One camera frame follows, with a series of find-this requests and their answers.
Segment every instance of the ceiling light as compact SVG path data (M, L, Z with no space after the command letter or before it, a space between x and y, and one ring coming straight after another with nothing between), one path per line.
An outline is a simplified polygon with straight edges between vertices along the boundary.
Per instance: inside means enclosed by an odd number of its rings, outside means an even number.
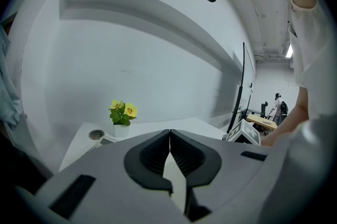
M286 53L286 58L290 58L291 56L293 55L293 48L291 47L291 44L289 46L289 50L288 52Z

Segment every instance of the person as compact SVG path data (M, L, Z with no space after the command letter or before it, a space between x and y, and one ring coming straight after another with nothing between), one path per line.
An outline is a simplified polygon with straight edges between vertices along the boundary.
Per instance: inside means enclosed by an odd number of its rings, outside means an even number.
M271 108L268 116L276 110L273 121L276 123L276 125L280 125L281 122L281 103L283 102L283 99L281 99L281 95L279 93L275 94L275 102L273 107Z
M295 81L300 88L293 110L262 139L261 144L267 146L308 119L337 113L337 103L333 101L337 92L335 23L324 0L291 0L291 4L289 33Z

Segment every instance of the white countertop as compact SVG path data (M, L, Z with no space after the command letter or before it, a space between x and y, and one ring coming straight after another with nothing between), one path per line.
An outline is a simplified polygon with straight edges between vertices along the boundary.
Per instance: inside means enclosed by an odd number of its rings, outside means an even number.
M115 137L113 135L112 127L111 129L109 129L107 127L104 128L94 123L83 123L78 132L76 133L75 137L73 138L72 142L70 143L69 148L65 153L59 171L62 171L70 164L75 162L96 144L97 140L90 139L88 135L90 131L97 129L103 130L105 132L105 137L108 137L115 141L122 141L138 135L164 129L185 130L198 135L218 140L222 140L222 136L223 134L225 134L225 132L223 132L222 130L217 129L198 118L188 118L166 122L139 123L139 124L132 122L131 125L128 127L128 136L124 138Z

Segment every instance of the yellow flower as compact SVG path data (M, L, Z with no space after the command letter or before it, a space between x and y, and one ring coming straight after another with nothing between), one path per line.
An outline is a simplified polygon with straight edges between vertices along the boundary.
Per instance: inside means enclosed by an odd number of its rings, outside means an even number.
M125 114L131 117L137 116L137 107L133 105L132 103L127 103L125 105Z
M112 106L110 106L110 109L120 109L121 107L124 106L124 102L121 101L120 103L118 103L118 100L114 100L112 101Z

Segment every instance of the potted plant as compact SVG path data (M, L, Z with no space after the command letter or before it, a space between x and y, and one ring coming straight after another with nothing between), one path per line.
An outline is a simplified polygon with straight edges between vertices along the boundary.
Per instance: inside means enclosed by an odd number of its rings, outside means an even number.
M123 101L114 100L110 106L110 119L114 124L116 137L125 137L128 134L130 120L136 119L137 107L132 103L124 104Z

